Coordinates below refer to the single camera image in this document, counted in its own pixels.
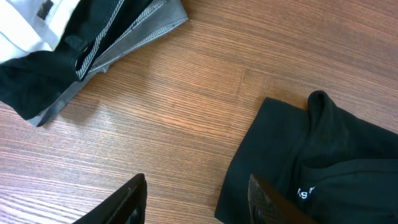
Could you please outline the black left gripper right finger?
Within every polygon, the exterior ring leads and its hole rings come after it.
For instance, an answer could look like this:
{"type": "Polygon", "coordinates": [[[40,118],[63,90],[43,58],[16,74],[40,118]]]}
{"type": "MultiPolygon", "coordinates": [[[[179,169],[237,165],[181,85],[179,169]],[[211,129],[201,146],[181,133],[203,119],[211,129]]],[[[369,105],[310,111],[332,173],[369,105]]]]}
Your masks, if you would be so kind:
{"type": "Polygon", "coordinates": [[[255,174],[249,178],[248,203],[251,224],[317,224],[255,174]]]}

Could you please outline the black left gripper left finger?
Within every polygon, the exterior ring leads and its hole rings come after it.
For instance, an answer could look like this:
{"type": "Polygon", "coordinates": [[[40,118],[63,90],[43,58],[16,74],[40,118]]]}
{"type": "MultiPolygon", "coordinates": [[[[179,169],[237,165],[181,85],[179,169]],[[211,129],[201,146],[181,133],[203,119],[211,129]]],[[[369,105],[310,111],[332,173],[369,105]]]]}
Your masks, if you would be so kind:
{"type": "Polygon", "coordinates": [[[137,174],[73,224],[144,224],[147,182],[137,174]]]}

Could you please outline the black t-shirt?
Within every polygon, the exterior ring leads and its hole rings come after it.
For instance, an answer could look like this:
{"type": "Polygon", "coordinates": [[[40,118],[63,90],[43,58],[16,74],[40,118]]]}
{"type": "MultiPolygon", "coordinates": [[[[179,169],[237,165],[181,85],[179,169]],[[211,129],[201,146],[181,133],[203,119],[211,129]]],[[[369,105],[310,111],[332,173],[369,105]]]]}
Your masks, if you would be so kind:
{"type": "Polygon", "coordinates": [[[397,134],[337,107],[324,91],[306,110],[266,98],[224,178],[215,217],[249,223],[258,175],[318,223],[397,222],[397,134]]]}

